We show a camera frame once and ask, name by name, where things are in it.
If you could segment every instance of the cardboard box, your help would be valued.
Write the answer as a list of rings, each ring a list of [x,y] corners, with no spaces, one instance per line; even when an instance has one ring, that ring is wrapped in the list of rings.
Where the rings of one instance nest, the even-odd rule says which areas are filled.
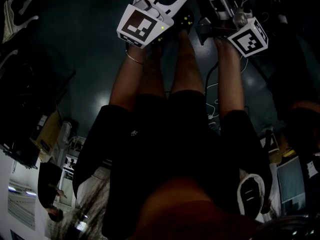
[[[35,127],[30,140],[46,155],[50,156],[57,142],[62,127],[62,120],[58,111],[49,117],[43,115]]]

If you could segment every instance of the floor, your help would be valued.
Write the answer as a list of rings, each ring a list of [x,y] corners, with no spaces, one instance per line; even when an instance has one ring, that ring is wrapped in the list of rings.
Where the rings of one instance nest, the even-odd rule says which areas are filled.
[[[63,116],[79,123],[78,134],[86,137],[102,106],[109,102],[112,85],[125,57],[125,43],[117,38],[116,29],[128,3],[132,0],[34,0],[39,20],[32,22],[15,39],[24,42],[26,53],[47,51],[56,74],[65,79],[73,70],[75,77],[68,85],[68,92],[59,104]],[[196,0],[186,3],[200,18]],[[217,51],[212,39],[201,46],[194,29],[190,39],[203,82],[207,73],[217,62]],[[301,40],[308,68],[320,91],[319,64],[306,42]],[[177,43],[170,42],[162,58],[162,72],[166,90],[170,90],[174,77]],[[255,57],[269,77],[274,67],[265,57]],[[242,59],[242,67],[247,60]],[[209,85],[217,82],[217,70]],[[271,93],[266,82],[249,62],[242,74],[245,105],[256,132],[272,124],[278,132],[285,126],[278,121]],[[218,98],[217,86],[208,90],[207,102],[214,104]],[[213,108],[207,106],[207,112]],[[214,119],[219,128],[219,118]]]

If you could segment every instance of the gray floor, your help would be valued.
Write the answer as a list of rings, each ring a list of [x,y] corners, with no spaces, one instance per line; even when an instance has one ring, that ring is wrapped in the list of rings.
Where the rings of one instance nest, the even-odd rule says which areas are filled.
[[[128,3],[132,0],[34,0],[39,10],[39,20],[32,22],[25,33],[31,50],[44,49],[52,56],[57,74],[67,76],[76,70],[76,76],[68,86],[68,92],[59,105],[63,116],[79,122],[78,134],[86,137],[100,108],[108,104],[113,82],[125,57],[125,43],[117,38],[116,29]],[[196,0],[186,6],[193,10],[196,20],[200,18]],[[194,29],[190,39],[196,53],[203,82],[211,67],[217,62],[217,51],[212,39],[200,45]],[[320,91],[319,65],[304,41],[308,68]],[[166,46],[162,58],[162,72],[166,90],[173,82],[177,44],[172,41]],[[267,76],[274,72],[272,64],[263,57],[254,58]],[[209,84],[217,82],[217,70]],[[266,83],[250,64],[242,74],[245,105],[258,134],[272,124],[275,132],[284,124],[277,120],[271,93]],[[207,102],[214,104],[218,98],[217,86],[208,90]]]

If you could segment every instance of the bracelet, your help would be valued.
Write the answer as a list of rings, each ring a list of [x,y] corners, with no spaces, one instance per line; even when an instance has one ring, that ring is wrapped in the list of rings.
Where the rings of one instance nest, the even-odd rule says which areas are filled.
[[[133,60],[133,61],[136,62],[136,63],[139,63],[140,65],[143,65],[143,63],[141,63],[141,62],[137,61],[136,59],[132,58],[132,57],[129,55],[129,53],[128,53],[127,50],[125,51],[125,53],[126,53],[126,55],[127,55],[131,60]]]

